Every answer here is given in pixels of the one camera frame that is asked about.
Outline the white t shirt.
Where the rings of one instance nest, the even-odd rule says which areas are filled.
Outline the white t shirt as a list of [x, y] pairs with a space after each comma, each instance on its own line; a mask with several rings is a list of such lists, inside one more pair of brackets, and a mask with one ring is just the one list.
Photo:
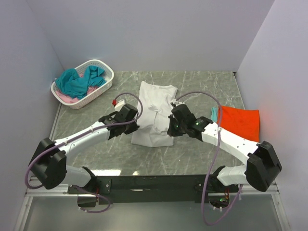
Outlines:
[[140, 126], [133, 132], [131, 143], [145, 147], [167, 147], [174, 144], [173, 137], [167, 134], [171, 102], [175, 99], [178, 88], [158, 86], [141, 82], [137, 109], [143, 110], [137, 124]]

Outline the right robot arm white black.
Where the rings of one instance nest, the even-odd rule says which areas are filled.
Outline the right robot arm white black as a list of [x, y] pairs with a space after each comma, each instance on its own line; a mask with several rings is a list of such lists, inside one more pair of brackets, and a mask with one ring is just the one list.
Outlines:
[[201, 116], [196, 118], [185, 104], [172, 104], [168, 135], [188, 135], [228, 152], [242, 162], [241, 166], [219, 167], [211, 176], [213, 190], [222, 192], [230, 185], [249, 184], [265, 192], [282, 170], [273, 146], [242, 138]]

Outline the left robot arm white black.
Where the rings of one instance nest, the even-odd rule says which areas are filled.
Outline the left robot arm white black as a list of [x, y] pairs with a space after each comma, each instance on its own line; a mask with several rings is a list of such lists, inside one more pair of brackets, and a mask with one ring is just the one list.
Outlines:
[[66, 183], [79, 186], [84, 193], [93, 192], [97, 180], [93, 172], [87, 167], [70, 166], [67, 160], [99, 142], [135, 132], [139, 128], [138, 115], [138, 109], [126, 103], [78, 133], [55, 141], [43, 139], [30, 161], [29, 171], [47, 190]]

